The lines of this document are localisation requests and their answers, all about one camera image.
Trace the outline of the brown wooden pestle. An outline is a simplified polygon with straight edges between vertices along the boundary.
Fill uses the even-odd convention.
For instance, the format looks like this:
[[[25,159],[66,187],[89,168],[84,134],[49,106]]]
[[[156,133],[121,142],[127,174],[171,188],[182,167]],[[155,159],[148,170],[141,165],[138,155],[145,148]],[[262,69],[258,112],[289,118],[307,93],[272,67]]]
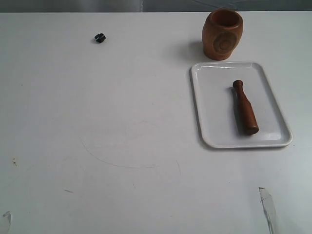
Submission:
[[[236,91],[237,108],[243,131],[248,136],[254,135],[258,133],[259,127],[254,115],[252,105],[244,93],[243,81],[235,80],[233,82],[233,88]]]

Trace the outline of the brown wooden mortar cup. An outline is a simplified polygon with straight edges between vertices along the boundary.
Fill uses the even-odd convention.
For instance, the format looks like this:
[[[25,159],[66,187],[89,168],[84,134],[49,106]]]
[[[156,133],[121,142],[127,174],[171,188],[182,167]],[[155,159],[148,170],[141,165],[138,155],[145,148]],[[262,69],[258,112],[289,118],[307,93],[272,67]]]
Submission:
[[[202,30],[204,54],[212,60],[226,60],[240,42],[243,19],[233,10],[217,9],[205,20]]]

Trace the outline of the white rectangular tray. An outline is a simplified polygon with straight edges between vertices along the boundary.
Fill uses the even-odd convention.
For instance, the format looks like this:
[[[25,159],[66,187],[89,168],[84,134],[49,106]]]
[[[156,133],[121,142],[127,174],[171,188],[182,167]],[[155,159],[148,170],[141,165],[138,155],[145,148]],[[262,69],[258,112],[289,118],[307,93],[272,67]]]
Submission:
[[[262,66],[251,61],[203,62],[191,68],[198,127],[203,141],[219,149],[285,147],[292,132]],[[247,136],[239,120],[233,82],[243,81],[259,132]]]

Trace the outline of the clear tape strip right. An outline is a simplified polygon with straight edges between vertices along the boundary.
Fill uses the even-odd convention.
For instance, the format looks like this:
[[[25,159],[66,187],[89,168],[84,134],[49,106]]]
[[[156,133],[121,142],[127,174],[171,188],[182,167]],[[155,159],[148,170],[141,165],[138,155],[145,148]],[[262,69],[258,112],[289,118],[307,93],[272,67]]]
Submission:
[[[259,187],[259,193],[261,197],[261,203],[264,211],[264,215],[266,217],[269,233],[270,234],[279,234],[277,216],[275,205],[273,202],[273,198],[270,193],[266,190],[266,188]]]

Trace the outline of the clear tape strip left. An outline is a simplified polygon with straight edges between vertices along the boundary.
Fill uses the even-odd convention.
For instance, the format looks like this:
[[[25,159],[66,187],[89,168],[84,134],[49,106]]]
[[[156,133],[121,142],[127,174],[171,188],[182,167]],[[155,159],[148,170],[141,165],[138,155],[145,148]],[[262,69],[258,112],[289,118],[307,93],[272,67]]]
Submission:
[[[0,233],[7,234],[11,227],[11,212],[7,211],[0,219]]]

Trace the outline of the clear tape strip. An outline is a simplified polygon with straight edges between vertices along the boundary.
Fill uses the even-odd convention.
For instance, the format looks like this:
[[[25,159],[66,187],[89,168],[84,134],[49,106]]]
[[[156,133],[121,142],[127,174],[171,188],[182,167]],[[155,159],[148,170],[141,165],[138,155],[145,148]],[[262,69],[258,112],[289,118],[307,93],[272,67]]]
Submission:
[[[0,219],[0,233],[7,234],[11,227],[11,212],[7,211]]]
[[[259,193],[261,197],[261,203],[264,211],[264,215],[266,217],[269,233],[270,234],[279,234],[277,216],[275,205],[273,202],[273,198],[270,193],[266,190],[266,188],[259,187]]]

